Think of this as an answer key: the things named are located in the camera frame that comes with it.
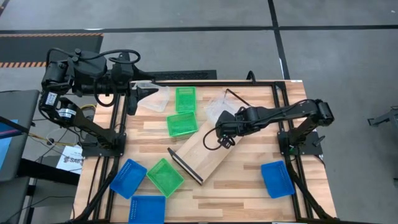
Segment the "green basket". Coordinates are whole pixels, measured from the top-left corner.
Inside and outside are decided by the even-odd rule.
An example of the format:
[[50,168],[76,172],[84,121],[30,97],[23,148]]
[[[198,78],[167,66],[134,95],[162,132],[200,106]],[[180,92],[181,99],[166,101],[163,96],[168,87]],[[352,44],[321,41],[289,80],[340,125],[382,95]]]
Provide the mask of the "green basket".
[[194,112],[180,113],[166,118],[169,135],[172,137],[190,134],[198,131]]
[[197,109],[195,87],[177,87],[175,89],[175,110],[177,113],[191,112]]
[[147,172],[147,177],[166,197],[172,195],[184,183],[184,178],[164,158]]

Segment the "blue basket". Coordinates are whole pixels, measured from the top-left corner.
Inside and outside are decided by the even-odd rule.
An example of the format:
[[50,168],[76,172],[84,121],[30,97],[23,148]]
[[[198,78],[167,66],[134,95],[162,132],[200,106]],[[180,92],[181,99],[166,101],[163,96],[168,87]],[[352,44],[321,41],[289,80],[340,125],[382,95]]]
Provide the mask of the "blue basket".
[[271,198],[294,194],[294,188],[283,161],[261,165],[261,174]]
[[109,186],[125,199],[129,199],[144,180],[147,169],[128,159]]
[[166,209],[164,196],[132,196],[129,223],[163,224]]

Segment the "floor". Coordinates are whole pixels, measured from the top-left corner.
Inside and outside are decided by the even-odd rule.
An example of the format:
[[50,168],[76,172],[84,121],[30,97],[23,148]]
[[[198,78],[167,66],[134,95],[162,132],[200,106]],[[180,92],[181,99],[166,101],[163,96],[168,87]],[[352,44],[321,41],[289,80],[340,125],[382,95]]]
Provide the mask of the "floor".
[[[284,54],[272,30],[129,32],[143,27],[272,26],[269,2],[279,26],[300,26],[281,29]],[[397,24],[396,0],[9,0],[0,16],[0,30],[107,29],[101,50],[135,49],[142,55],[137,64],[142,70],[217,69],[219,79],[242,79],[252,70],[257,79],[303,80],[308,97],[329,102],[336,118],[318,131],[326,136],[324,160],[338,216],[377,223],[398,219],[396,133],[388,123],[372,128],[367,122],[398,105],[398,30],[381,29]],[[0,91],[40,89],[43,74],[43,68],[2,68]],[[73,100],[79,105],[94,102]],[[57,128],[39,122],[35,133],[46,135]],[[24,157],[36,159],[45,151],[30,141]],[[70,208],[68,202],[40,207],[33,223],[65,221]]]

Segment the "wooden table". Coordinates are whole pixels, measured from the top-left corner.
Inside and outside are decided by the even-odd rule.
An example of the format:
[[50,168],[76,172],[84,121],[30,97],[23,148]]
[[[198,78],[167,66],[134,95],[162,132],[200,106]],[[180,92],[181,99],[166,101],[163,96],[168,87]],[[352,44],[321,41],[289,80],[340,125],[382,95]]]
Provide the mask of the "wooden table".
[[[290,104],[305,99],[302,82],[286,81]],[[274,108],[271,88],[268,86],[229,87],[253,106]],[[271,124],[266,129],[245,136],[227,155],[225,160],[200,186],[170,157],[167,148],[174,151],[189,137],[169,137],[165,117],[175,114],[174,87],[170,87],[170,101],[163,113],[138,107],[135,116],[128,116],[126,122],[127,145],[119,168],[130,158],[148,170],[161,158],[166,158],[184,177],[184,184],[167,199],[165,222],[270,222],[292,221],[294,210],[291,197],[271,199],[261,176],[260,165],[283,160],[279,152],[276,134],[278,125]],[[197,120],[203,124],[207,118],[205,107],[210,99],[226,87],[197,87]],[[106,102],[109,98],[101,97]],[[112,108],[98,105],[94,122],[104,128],[109,127]],[[298,126],[304,119],[294,121]],[[84,161],[83,170],[75,198],[75,211],[80,214],[86,207],[88,191],[94,173],[97,158]],[[303,169],[309,191],[327,213],[336,216],[328,179],[322,163],[314,156],[302,156]],[[93,193],[95,194],[100,178],[102,159],[95,177]],[[302,194],[298,188],[297,195],[300,210],[305,217]],[[161,195],[156,186],[146,177],[139,186],[136,195]],[[100,218],[104,217],[108,192],[101,203]],[[127,222],[130,200],[115,194],[111,222]]]

